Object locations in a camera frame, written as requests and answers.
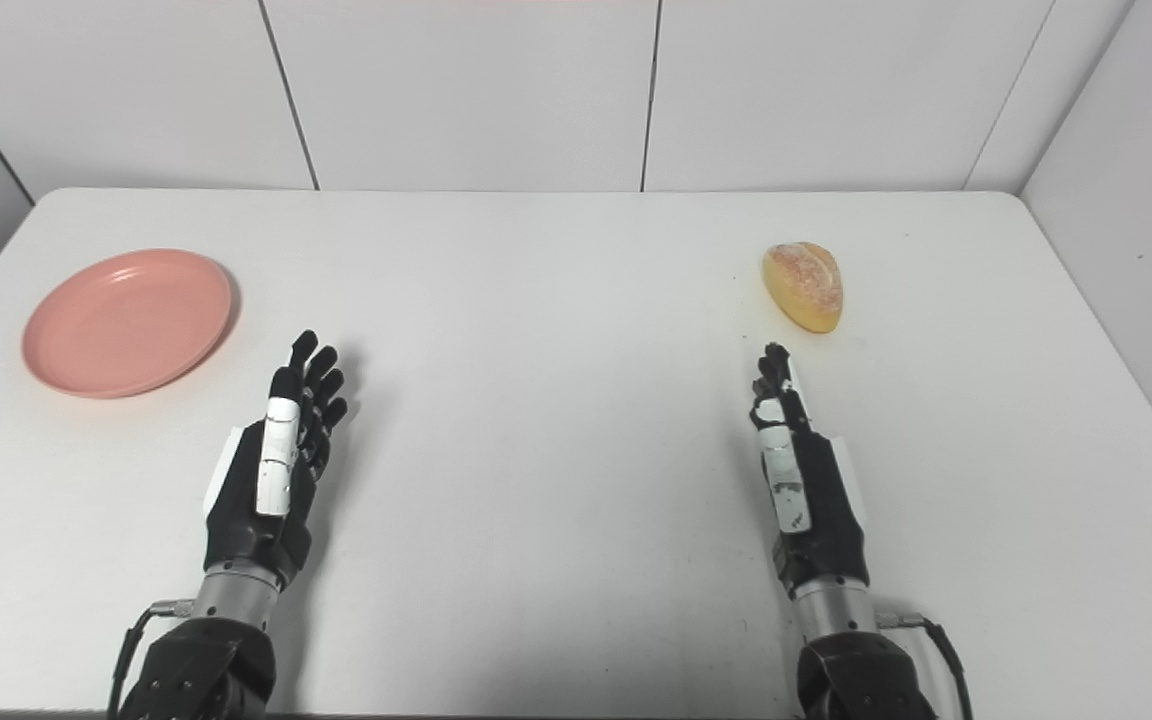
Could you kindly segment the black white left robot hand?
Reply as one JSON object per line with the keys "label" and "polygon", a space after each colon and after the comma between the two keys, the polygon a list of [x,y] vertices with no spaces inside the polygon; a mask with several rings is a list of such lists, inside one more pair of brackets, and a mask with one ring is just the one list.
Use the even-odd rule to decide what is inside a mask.
{"label": "black white left robot hand", "polygon": [[279,591],[305,569],[308,515],[348,410],[338,361],[334,347],[303,332],[271,378],[266,414],[227,437],[207,488],[205,568],[253,564]]}

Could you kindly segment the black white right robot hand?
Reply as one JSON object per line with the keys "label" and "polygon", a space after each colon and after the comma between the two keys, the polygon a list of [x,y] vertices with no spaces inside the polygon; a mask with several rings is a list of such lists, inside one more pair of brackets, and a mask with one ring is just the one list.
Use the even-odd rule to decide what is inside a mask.
{"label": "black white right robot hand", "polygon": [[867,588],[865,533],[852,506],[844,468],[831,438],[813,427],[791,354],[765,346],[749,414],[760,450],[761,475],[776,518],[776,577],[791,600],[813,582]]}

